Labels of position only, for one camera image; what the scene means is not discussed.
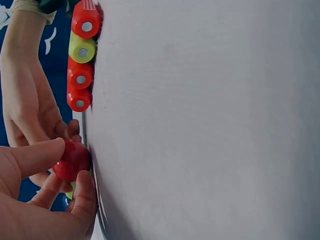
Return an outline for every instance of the blue fabric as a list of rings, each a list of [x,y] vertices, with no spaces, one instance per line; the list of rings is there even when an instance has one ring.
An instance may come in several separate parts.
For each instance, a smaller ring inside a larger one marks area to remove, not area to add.
[[[0,0],[0,42],[1,46],[10,21],[10,7],[12,0]],[[66,100],[67,91],[67,63],[68,44],[71,29],[71,20],[65,17],[63,11],[58,11],[52,25],[45,27],[39,48],[39,58],[44,72],[49,80],[56,102],[60,108],[61,115],[66,123],[72,119],[72,111]],[[8,146],[3,118],[0,118],[0,145]],[[39,190],[29,179],[22,181],[19,200],[29,201]],[[55,200],[53,211],[64,211],[67,206],[67,199],[64,194],[60,194]]]

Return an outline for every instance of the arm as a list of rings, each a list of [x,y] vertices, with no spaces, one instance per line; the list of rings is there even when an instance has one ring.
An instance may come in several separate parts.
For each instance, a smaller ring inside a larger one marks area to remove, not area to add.
[[[2,56],[16,54],[23,57],[38,57],[39,44],[47,20],[38,13],[28,10],[13,12],[5,33]]]
[[[12,16],[2,45],[2,54],[36,54],[46,24],[51,24],[56,12],[45,14],[35,0],[14,0]]]

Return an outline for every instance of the yellow object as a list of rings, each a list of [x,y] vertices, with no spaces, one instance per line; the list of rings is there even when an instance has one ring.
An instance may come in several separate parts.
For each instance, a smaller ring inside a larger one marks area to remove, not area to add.
[[[76,188],[76,182],[75,181],[71,182],[71,186],[72,186],[73,190],[71,192],[66,192],[65,193],[66,197],[68,199],[70,199],[70,200],[72,200],[72,197],[74,195],[74,191],[75,191],[75,188]]]
[[[70,33],[69,56],[79,64],[90,62],[96,54],[96,42],[92,38],[83,39],[73,31]]]

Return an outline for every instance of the white surface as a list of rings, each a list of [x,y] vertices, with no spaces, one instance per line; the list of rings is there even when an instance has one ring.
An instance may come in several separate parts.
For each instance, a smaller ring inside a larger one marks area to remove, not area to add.
[[[318,0],[108,0],[88,142],[115,240],[320,238]]]

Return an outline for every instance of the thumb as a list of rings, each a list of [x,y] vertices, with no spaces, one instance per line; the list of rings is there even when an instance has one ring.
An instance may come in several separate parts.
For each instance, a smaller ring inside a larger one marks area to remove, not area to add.
[[[19,166],[21,178],[25,179],[52,168],[64,153],[65,141],[58,137],[30,146],[8,149]]]
[[[22,117],[16,121],[16,125],[30,145],[50,139],[41,127],[37,113],[33,110],[22,114]]]
[[[82,170],[78,173],[73,200],[66,212],[71,213],[74,222],[77,223],[70,226],[69,230],[85,236],[95,221],[97,212],[95,184],[88,171]]]

